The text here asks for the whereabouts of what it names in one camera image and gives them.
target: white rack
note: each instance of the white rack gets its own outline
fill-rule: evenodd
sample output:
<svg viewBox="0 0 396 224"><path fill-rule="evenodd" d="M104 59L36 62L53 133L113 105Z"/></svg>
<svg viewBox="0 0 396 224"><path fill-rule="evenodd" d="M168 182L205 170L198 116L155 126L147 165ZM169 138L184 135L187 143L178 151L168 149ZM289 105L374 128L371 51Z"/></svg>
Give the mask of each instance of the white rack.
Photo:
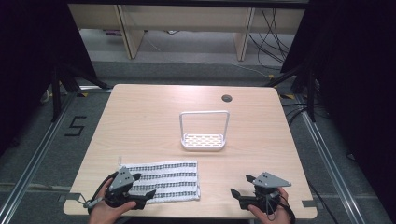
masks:
<svg viewBox="0 0 396 224"><path fill-rule="evenodd" d="M184 133L183 130L183 116L185 115L202 115L202 114L225 114L225 126L223 133ZM186 111L179 115L180 131L181 131L181 145L189 151L220 151L224 148L226 143L225 135L227 133L228 121L230 113L227 110L211 110L211 111Z"/></svg>

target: black and white striped towel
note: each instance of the black and white striped towel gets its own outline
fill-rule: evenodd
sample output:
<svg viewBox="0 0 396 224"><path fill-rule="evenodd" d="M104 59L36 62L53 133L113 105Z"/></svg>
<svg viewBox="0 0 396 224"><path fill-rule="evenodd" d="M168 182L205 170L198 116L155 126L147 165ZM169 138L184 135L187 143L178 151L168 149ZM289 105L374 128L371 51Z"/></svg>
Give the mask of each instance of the black and white striped towel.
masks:
<svg viewBox="0 0 396 224"><path fill-rule="evenodd" d="M142 164L123 164L131 174L141 174L130 194L145 195L156 189L147 203L170 203L199 200L197 161L162 161Z"/></svg>

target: desk leg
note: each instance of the desk leg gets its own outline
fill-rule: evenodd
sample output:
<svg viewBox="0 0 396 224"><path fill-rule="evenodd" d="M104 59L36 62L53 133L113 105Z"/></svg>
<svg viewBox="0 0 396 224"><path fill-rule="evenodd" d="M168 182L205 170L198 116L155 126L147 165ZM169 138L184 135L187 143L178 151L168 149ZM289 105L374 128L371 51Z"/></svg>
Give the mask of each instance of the desk leg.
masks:
<svg viewBox="0 0 396 224"><path fill-rule="evenodd" d="M233 34L233 41L235 43L235 48L236 48L236 57L240 62L245 60L245 54L248 45L248 34L250 33L250 26L253 23L253 17L254 17L254 8L251 7L247 10L245 32Z"/></svg>
<svg viewBox="0 0 396 224"><path fill-rule="evenodd" d="M123 13L123 7L122 5L115 6L118 15L117 18L120 23L120 31L122 33L125 48L127 49L128 58L134 59L145 32L143 30L134 30L131 24L133 20L128 18L128 13Z"/></svg>

